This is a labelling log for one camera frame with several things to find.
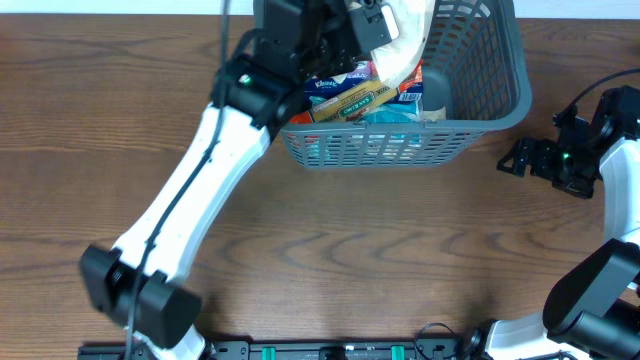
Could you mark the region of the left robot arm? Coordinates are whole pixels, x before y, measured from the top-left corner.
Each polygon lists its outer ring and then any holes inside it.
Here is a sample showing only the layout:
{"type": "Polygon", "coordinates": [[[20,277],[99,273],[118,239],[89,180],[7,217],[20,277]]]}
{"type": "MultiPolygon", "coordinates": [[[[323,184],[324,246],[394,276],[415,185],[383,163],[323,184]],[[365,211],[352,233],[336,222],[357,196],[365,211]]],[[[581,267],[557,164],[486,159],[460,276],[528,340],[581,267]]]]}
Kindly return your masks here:
{"type": "Polygon", "coordinates": [[[381,1],[268,1],[235,48],[223,46],[210,100],[187,152],[144,214],[79,270],[92,306],[125,329],[98,359],[210,359],[196,329],[201,299],[184,288],[200,245],[249,168],[304,104],[314,77],[350,72],[399,28],[381,1]]]}

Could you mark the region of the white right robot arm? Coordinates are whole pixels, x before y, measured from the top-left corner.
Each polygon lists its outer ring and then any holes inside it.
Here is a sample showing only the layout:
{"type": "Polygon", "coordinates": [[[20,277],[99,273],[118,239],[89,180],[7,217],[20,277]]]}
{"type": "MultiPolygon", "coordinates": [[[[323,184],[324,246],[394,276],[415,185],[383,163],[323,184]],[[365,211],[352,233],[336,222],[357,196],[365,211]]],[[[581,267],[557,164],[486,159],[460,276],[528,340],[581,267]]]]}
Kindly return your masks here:
{"type": "Polygon", "coordinates": [[[554,285],[540,312],[477,329],[465,359],[639,358],[639,308],[621,298],[639,288],[639,91],[608,89],[591,121],[570,104],[553,123],[557,139],[522,138],[497,168],[581,199],[602,181],[604,242],[554,285]]]}

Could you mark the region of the teal white pouch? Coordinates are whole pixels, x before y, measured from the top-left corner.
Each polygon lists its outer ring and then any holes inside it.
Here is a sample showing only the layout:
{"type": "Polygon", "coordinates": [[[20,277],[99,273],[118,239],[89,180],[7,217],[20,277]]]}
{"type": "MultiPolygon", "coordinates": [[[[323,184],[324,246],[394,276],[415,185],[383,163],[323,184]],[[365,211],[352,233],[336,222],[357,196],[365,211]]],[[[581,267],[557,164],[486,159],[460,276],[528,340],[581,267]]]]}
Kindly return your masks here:
{"type": "Polygon", "coordinates": [[[361,118],[361,122],[375,123],[412,123],[420,122],[422,105],[419,101],[409,103],[385,103],[361,118]]]}

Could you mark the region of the spaghetti pack red ends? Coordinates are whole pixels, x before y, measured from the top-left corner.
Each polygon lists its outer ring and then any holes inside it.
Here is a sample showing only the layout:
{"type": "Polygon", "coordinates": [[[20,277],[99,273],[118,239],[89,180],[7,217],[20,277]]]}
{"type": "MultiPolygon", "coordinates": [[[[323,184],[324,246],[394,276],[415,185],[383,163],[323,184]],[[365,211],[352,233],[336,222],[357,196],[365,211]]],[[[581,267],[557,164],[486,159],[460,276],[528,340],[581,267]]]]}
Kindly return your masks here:
{"type": "Polygon", "coordinates": [[[304,104],[304,111],[292,117],[290,122],[301,125],[358,120],[375,108],[389,103],[389,100],[395,97],[399,90],[405,90],[410,86],[415,80],[418,67],[421,68],[421,63],[397,88],[384,85],[377,73],[373,79],[363,81],[320,104],[310,107],[306,107],[304,104]]]}

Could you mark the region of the beige paper pouch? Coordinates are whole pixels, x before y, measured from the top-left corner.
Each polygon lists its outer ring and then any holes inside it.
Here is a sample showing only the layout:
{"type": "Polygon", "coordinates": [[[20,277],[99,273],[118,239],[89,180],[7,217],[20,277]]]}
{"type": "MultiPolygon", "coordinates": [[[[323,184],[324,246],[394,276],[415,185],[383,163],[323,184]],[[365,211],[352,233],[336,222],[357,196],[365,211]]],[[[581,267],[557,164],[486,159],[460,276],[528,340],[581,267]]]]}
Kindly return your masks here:
{"type": "Polygon", "coordinates": [[[388,0],[399,28],[399,36],[363,57],[370,58],[381,82],[391,88],[400,83],[418,65],[431,28],[435,0],[388,0]]]}

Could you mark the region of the brown photo snack bag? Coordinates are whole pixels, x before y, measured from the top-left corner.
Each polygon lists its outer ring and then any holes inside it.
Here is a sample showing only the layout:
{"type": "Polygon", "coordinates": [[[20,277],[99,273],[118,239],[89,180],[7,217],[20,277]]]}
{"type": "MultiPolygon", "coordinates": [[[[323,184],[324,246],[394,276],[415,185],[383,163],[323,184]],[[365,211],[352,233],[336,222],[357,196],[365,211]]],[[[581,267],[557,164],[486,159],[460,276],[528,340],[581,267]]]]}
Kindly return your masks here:
{"type": "Polygon", "coordinates": [[[424,110],[422,119],[427,122],[437,122],[446,119],[446,108],[442,107],[438,110],[424,110]]]}

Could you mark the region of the multicolour tissue pack box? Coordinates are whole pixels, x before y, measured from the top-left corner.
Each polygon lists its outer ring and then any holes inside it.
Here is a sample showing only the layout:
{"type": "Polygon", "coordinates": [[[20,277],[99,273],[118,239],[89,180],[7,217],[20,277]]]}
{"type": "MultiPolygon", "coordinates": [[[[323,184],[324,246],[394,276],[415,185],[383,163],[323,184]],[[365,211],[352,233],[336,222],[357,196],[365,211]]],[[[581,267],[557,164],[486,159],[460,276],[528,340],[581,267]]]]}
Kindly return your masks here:
{"type": "MultiPolygon", "coordinates": [[[[344,74],[341,82],[338,76],[320,79],[312,78],[305,85],[304,104],[306,107],[315,106],[329,98],[359,85],[361,82],[371,80],[377,75],[377,70],[371,60],[359,61],[356,69],[344,74]]],[[[410,103],[420,100],[424,91],[422,69],[417,68],[415,80],[405,90],[399,90],[398,94],[389,100],[390,104],[410,103]]]]}

